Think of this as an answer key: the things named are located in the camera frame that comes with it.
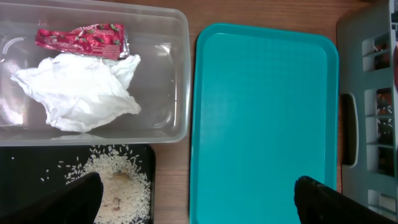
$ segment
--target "red snack wrapper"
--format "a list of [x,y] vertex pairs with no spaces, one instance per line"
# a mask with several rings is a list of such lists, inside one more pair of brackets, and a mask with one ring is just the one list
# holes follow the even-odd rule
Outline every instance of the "red snack wrapper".
[[95,24],[71,32],[39,29],[35,44],[46,49],[113,60],[129,55],[127,35],[121,24]]

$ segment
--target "gray plastic crate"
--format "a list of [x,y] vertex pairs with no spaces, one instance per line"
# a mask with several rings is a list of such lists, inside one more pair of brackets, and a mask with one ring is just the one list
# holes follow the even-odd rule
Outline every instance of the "gray plastic crate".
[[337,25],[340,93],[347,114],[351,165],[342,166],[343,194],[397,220],[398,94],[394,86],[396,3],[379,1]]

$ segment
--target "uncooked rice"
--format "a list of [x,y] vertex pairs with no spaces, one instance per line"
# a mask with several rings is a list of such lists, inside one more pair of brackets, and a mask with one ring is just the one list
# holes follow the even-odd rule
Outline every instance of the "uncooked rice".
[[[128,156],[121,156],[121,148],[120,152],[111,146],[108,149],[108,153],[99,150],[97,155],[92,154],[92,159],[83,167],[72,166],[66,183],[90,172],[99,173],[104,193],[95,223],[143,223],[143,220],[149,219],[150,182],[146,174],[139,173],[141,167],[136,164],[136,157],[129,159]],[[129,178],[116,178],[115,174],[128,175]]]

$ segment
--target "clear plastic container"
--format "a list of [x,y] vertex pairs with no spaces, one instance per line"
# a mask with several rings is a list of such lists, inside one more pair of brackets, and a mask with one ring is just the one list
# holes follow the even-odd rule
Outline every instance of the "clear plastic container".
[[[44,107],[24,94],[10,74],[37,67],[60,52],[34,44],[38,28],[72,30],[124,24],[130,51],[141,56],[128,92],[139,114],[124,114],[89,133],[45,123]],[[0,146],[176,142],[188,129],[190,43],[178,10],[101,1],[0,0]]]

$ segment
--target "plastic tray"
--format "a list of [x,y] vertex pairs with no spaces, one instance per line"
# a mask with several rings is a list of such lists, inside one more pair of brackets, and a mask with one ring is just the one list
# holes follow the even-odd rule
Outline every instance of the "plastic tray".
[[[70,172],[65,165],[84,165],[91,156],[91,146],[2,147],[0,149],[0,217],[15,212],[65,186],[64,175]],[[127,156],[139,155],[140,172],[150,180],[150,218],[154,222],[155,152],[148,145],[129,145]]]
[[336,187],[338,54],[320,35],[215,24],[197,42],[190,223],[300,223],[294,184]]
[[[190,43],[178,10],[101,1],[0,0],[0,146],[176,142],[188,129]],[[88,134],[45,123],[44,107],[10,80],[60,52],[34,44],[37,29],[70,31],[98,23],[125,25],[139,64],[128,92],[139,114],[124,114]]]

